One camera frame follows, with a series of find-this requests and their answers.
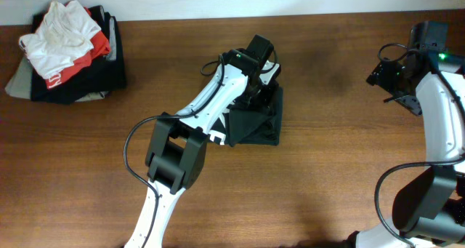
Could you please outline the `black Nike t-shirt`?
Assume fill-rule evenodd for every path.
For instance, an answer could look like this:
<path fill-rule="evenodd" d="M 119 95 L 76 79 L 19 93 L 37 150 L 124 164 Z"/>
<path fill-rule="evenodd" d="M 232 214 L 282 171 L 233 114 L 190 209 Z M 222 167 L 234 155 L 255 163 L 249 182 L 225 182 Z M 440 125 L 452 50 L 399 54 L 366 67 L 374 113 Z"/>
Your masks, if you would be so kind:
<path fill-rule="evenodd" d="M 283 88 L 266 91 L 260 105 L 229 105 L 210 130 L 210 141 L 218 145 L 274 145 L 280 142 L 283 118 Z"/>

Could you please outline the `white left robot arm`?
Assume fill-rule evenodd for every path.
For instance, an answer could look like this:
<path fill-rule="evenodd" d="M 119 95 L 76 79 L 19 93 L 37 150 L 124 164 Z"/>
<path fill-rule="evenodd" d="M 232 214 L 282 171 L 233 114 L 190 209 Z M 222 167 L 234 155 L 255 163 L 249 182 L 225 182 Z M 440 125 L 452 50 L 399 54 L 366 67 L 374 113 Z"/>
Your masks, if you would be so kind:
<path fill-rule="evenodd" d="M 233 49 L 214 61 L 211 81 L 174 115 L 162 113 L 136 124 L 155 126 L 145 158 L 147 176 L 130 174 L 147 186 L 134 232 L 126 247 L 161 247 L 181 195 L 198 179 L 209 143 L 278 145 L 283 90 L 276 78 L 276 52 Z"/>

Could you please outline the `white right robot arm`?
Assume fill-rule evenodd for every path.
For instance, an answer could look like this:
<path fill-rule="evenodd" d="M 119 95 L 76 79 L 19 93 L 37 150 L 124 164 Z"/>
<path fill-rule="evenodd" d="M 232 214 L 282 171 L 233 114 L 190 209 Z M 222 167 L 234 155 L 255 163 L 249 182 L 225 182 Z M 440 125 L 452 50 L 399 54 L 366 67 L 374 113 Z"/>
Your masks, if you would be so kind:
<path fill-rule="evenodd" d="M 352 247 L 446 247 L 464 243 L 464 70 L 462 65 L 433 62 L 415 77 L 412 101 L 422 115 L 426 161 L 387 170 L 375 188 L 393 172 L 424 167 L 424 172 L 401 189 L 392 216 L 367 231 L 353 233 Z"/>

